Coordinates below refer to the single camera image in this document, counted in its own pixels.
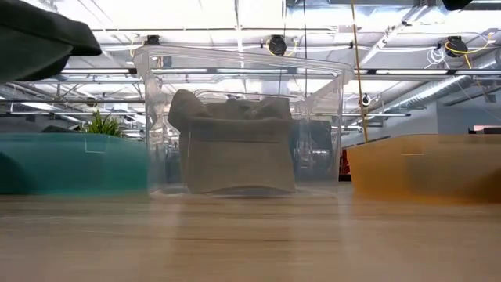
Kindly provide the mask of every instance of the red object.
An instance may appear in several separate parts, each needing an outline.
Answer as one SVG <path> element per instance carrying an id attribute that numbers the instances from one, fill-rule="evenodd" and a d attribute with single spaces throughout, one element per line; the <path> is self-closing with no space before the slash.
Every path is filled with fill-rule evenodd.
<path id="1" fill-rule="evenodd" d="M 341 151 L 341 161 L 339 162 L 339 175 L 349 175 L 350 164 L 348 163 L 348 154 L 346 150 Z"/>

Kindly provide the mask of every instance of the clear plastic bin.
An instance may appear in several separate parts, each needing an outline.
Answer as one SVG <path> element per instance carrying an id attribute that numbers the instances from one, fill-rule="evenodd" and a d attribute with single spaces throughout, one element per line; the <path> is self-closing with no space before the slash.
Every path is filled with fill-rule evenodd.
<path id="1" fill-rule="evenodd" d="M 159 67 L 165 60 L 175 67 Z M 137 49 L 134 64 L 146 86 L 150 192 L 336 192 L 343 85 L 353 66 L 159 45 Z M 176 74 L 186 66 L 193 75 Z M 307 74 L 325 85 L 305 94 Z M 187 81 L 196 84 L 176 87 Z"/>

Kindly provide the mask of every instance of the table surface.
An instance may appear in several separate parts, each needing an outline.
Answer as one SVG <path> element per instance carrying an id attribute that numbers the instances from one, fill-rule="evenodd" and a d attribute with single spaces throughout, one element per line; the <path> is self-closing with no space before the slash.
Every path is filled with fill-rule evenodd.
<path id="1" fill-rule="evenodd" d="M 501 206 L 0 197 L 1 281 L 501 281 Z"/>

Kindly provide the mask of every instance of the gray cloth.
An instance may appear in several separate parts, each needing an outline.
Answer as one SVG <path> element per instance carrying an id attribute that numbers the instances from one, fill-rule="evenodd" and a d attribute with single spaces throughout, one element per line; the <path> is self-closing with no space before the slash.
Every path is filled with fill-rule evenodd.
<path id="1" fill-rule="evenodd" d="M 0 1 L 0 83 L 50 78 L 69 56 L 100 54 L 86 24 L 19 0 Z"/>
<path id="2" fill-rule="evenodd" d="M 183 181 L 192 193 L 227 189 L 294 192 L 288 99 L 204 105 L 179 90 L 168 120 L 180 132 Z"/>

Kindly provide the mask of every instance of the ceiling duct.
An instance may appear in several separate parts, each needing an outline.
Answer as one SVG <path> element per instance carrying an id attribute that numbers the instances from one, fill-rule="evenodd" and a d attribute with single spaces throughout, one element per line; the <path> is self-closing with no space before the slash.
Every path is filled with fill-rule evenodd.
<path id="1" fill-rule="evenodd" d="M 475 65 L 477 69 L 501 68 L 501 49 L 475 60 Z M 386 113 L 400 108 L 414 109 L 426 106 L 437 99 L 470 87 L 473 82 L 474 79 L 470 75 L 458 75 L 443 81 L 428 82 L 374 112 Z"/>

